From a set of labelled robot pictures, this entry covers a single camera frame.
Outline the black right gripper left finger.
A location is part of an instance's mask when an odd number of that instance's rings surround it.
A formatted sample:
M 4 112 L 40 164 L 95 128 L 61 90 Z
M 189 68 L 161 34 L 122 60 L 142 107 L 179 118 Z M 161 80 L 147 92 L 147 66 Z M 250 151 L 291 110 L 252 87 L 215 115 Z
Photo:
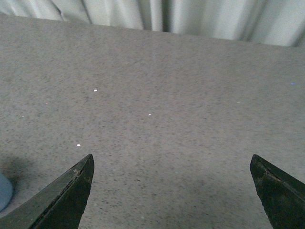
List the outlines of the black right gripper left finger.
M 91 192 L 89 154 L 27 202 L 0 219 L 2 229 L 77 229 Z

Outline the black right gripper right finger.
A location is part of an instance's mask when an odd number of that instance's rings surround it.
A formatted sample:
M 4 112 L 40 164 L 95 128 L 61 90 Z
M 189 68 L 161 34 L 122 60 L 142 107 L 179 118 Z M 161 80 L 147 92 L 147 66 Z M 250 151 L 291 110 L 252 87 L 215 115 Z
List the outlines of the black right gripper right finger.
M 256 154 L 250 172 L 272 228 L 303 229 L 305 184 Z

